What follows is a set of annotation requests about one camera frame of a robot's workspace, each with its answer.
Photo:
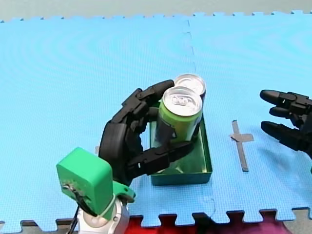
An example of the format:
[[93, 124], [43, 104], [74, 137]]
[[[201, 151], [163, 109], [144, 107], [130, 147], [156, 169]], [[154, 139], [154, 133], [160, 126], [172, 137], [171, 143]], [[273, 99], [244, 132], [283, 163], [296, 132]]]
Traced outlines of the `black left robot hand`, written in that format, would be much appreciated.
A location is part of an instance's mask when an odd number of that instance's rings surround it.
[[98, 156], [110, 164], [115, 181], [129, 186], [134, 178], [166, 169], [193, 150], [191, 141], [167, 143], [148, 150], [141, 144], [140, 134], [146, 130], [147, 123], [157, 117], [158, 110], [154, 105], [173, 86], [174, 81], [169, 79], [145, 90], [137, 88], [106, 123]]

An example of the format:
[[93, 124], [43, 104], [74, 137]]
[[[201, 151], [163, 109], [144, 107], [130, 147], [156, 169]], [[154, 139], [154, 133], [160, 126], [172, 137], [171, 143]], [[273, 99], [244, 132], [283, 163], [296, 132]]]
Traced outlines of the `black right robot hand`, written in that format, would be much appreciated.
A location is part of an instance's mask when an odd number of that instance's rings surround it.
[[294, 126], [263, 121], [261, 129], [280, 144], [312, 156], [312, 100], [302, 94], [276, 90], [262, 90], [260, 97], [274, 105], [270, 115], [289, 119]]

